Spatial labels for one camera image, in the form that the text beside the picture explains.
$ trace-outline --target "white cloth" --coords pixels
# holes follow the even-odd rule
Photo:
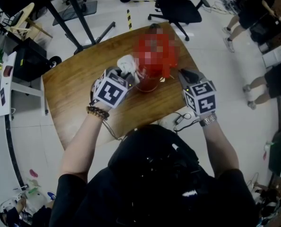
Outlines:
[[[127,75],[128,73],[131,73],[134,77],[135,84],[138,84],[140,82],[139,77],[136,72],[136,63],[134,60],[134,57],[132,55],[125,55],[121,57],[117,61],[117,66],[122,71],[122,76]]]

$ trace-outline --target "white desk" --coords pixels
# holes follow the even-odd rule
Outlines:
[[[46,103],[46,98],[45,98],[45,94],[44,94],[44,86],[43,86],[43,79],[41,77],[41,88],[40,90],[34,89],[34,88],[30,88],[30,87],[26,87],[24,85],[15,83],[12,81],[13,78],[13,69],[11,71],[11,74],[9,77],[4,77],[3,76],[3,72],[6,66],[14,66],[14,62],[16,59],[17,53],[13,52],[7,59],[7,61],[5,61],[3,63],[3,68],[2,70],[0,70],[0,76],[1,76],[1,80],[0,80],[0,91],[2,90],[2,88],[4,88],[4,94],[5,94],[5,104],[2,106],[1,103],[1,98],[0,98],[0,116],[4,116],[7,114],[11,115],[11,91],[15,90],[17,92],[21,92],[21,93],[27,93],[30,95],[34,95],[34,96],[39,96],[41,98],[41,111],[42,111],[42,115],[46,115],[48,110],[47,110],[47,103]]]

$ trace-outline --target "pink object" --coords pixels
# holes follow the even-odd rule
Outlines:
[[[38,174],[34,170],[32,170],[32,169],[29,170],[29,173],[33,177],[38,177]]]

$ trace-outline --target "wooden table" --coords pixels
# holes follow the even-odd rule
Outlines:
[[[168,22],[160,25],[163,33],[175,33]],[[104,69],[116,66],[119,58],[131,54],[139,35],[144,34],[147,29],[148,27],[143,27],[101,42],[72,56],[44,74],[45,96],[64,148],[86,117],[85,107],[89,104],[93,82],[102,75]],[[185,106],[177,72],[178,69],[185,67],[197,70],[197,66],[183,42],[176,34],[175,37],[180,47],[180,56],[178,67],[171,70],[174,79],[166,79],[155,91],[146,94],[134,88],[123,103],[110,111],[107,122],[117,137]],[[102,127],[97,145],[112,140],[112,136]]]

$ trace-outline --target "black shirt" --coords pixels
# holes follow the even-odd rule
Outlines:
[[[170,182],[163,182],[168,179],[161,177],[155,181],[151,178],[146,185],[142,185],[142,182],[134,184],[132,179],[136,178],[133,176],[145,168],[145,160],[151,162],[156,159],[155,155],[160,155],[160,158],[163,153],[164,156],[168,155],[173,149],[172,143],[183,150],[183,154],[189,159],[197,162],[195,152],[176,134],[158,125],[150,125],[128,136],[112,156],[108,167],[100,171],[88,184],[77,176],[62,175],[59,178],[49,226],[158,226],[152,222],[137,225],[129,219],[132,215],[131,209],[137,207],[135,202],[133,204],[129,201],[130,195],[134,195],[133,199],[138,196],[145,199],[147,193],[150,194],[146,190],[150,188],[157,191],[154,192],[155,195],[146,198],[145,209],[161,210],[161,215],[158,216],[159,226],[167,223],[169,226],[257,225],[258,213],[254,200],[243,174],[237,169],[224,172],[219,179],[215,179],[198,165],[199,174],[194,171],[192,176],[196,178],[196,186],[204,187],[198,187],[198,198],[186,211],[179,204],[168,204],[172,203],[171,197],[175,193],[175,186],[169,187]]]
[[[268,13],[266,8],[262,5],[263,0],[248,0],[245,4],[246,11],[255,15],[257,18],[261,18],[263,15]],[[274,4],[275,0],[264,0],[268,6],[271,8]]]

